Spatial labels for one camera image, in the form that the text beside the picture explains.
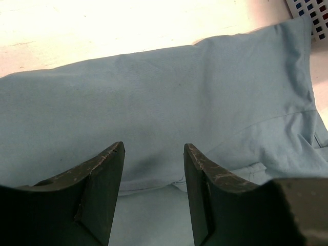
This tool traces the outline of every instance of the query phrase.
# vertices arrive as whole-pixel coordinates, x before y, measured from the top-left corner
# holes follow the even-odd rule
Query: dark green object
[[[125,150],[96,157],[35,186],[0,186],[0,245],[108,245]]]
[[[248,182],[185,145],[196,246],[328,245],[328,179]]]

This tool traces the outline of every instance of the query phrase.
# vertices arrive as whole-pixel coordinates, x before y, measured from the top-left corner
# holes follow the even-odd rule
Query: white plastic crate
[[[328,0],[286,0],[294,18],[307,14],[312,19],[312,42],[328,43]]]

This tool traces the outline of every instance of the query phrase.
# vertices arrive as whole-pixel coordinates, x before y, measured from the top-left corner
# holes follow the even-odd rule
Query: white surface
[[[0,76],[189,45],[289,18],[284,0],[2,0]],[[318,110],[328,126],[326,64],[328,48],[314,49],[311,76]]]

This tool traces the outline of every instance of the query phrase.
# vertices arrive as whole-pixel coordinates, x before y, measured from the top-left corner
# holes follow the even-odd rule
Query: folded garment
[[[0,79],[0,183],[32,185],[123,141],[121,194],[186,190],[183,145],[272,177],[328,176],[309,73],[311,22]]]

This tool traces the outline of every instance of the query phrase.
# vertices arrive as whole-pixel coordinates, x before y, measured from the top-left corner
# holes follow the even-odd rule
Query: blue fabric
[[[328,176],[315,150],[328,137],[312,93],[310,37],[300,17],[195,46],[5,76],[0,183],[35,184],[115,141],[127,150],[120,194],[171,183],[185,190],[188,142],[236,173],[264,170],[254,182]]]

